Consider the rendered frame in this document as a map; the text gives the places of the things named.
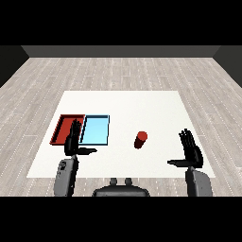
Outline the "dark grey robot body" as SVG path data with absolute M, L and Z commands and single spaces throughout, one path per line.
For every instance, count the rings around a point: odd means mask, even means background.
M 93 192 L 93 197 L 149 197 L 149 192 L 145 188 L 134 186 L 131 178 L 125 178 L 124 185 L 118 185 L 117 178 L 111 178 L 108 186 Z

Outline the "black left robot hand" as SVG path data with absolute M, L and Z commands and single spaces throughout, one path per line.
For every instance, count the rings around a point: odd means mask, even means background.
M 66 156 L 89 155 L 96 152 L 95 148 L 79 147 L 78 137 L 81 124 L 75 119 L 70 127 L 70 133 L 67 135 L 64 143 L 64 153 Z

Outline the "red shallow open box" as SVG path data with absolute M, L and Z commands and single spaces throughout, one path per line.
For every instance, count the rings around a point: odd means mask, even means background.
M 62 114 L 53 132 L 52 138 L 50 140 L 50 145 L 63 146 L 66 137 L 70 133 L 73 121 L 77 120 L 80 125 L 83 125 L 84 118 L 84 114 Z

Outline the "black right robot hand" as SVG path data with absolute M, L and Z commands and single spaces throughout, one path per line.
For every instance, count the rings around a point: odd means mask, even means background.
M 181 144 L 183 147 L 184 158 L 182 160 L 170 160 L 167 163 L 173 164 L 176 167 L 202 168 L 203 156 L 200 148 L 196 145 L 192 132 L 184 129 L 179 133 Z

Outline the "light blue shallow open box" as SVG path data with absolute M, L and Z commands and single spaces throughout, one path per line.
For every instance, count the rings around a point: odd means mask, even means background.
M 107 114 L 88 114 L 81 127 L 80 146 L 106 146 L 109 138 L 110 117 Z

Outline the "red can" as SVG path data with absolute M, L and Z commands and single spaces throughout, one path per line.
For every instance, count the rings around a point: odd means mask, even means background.
M 137 149 L 141 148 L 146 140 L 147 140 L 147 133 L 145 131 L 139 131 L 134 141 L 134 147 Z

